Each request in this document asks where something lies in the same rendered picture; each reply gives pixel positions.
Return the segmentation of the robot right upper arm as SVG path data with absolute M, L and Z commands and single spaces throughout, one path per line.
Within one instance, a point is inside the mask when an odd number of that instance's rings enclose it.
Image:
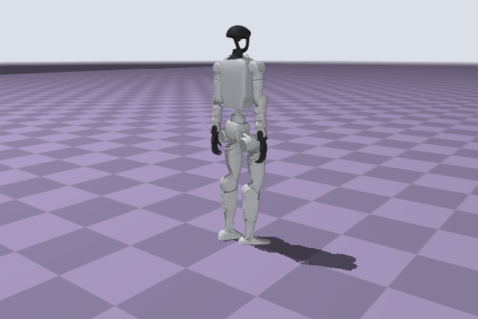
M 265 65 L 260 61 L 247 61 L 248 70 L 252 74 L 253 104 L 258 107 L 259 99 L 264 95 Z

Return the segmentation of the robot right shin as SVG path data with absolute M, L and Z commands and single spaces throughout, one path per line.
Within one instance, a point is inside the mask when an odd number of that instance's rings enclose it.
M 255 228 L 255 222 L 258 216 L 260 192 L 257 195 L 255 188 L 251 187 L 248 187 L 243 191 L 243 219 L 245 220 L 245 235 L 247 241 L 249 241 L 249 239 L 253 240 L 252 235 Z

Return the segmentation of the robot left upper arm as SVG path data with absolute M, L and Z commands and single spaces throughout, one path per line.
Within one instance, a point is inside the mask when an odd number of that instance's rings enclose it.
M 220 62 L 216 62 L 213 65 L 213 72 L 214 72 L 214 102 L 224 104 L 222 96 L 221 96 L 221 87 L 220 87 Z

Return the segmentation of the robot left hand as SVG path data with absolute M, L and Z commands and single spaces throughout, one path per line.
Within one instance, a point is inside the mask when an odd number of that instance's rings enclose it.
M 222 152 L 218 149 L 217 144 L 219 144 L 220 146 L 222 146 L 222 144 L 221 144 L 221 143 L 219 142 L 219 140 L 218 140 L 218 134 L 219 134 L 219 132 L 217 131 L 217 127 L 216 127 L 216 126 L 212 126 L 211 133 L 212 133 L 212 137 L 211 137 L 211 150 L 212 150 L 212 152 L 213 152 L 215 155 L 221 155 L 220 153 L 222 153 Z

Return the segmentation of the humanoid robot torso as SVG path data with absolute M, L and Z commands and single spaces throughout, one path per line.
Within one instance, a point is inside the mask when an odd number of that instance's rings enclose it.
M 239 143 L 239 135 L 242 131 L 250 130 L 246 122 L 247 112 L 244 108 L 251 108 L 253 103 L 252 74 L 248 70 L 247 61 L 253 61 L 247 57 L 234 60 L 222 60 L 220 64 L 220 87 L 221 96 L 225 108 L 235 109 L 231 120 L 226 121 L 226 136 L 235 143 Z M 230 55 L 228 55 L 228 58 Z

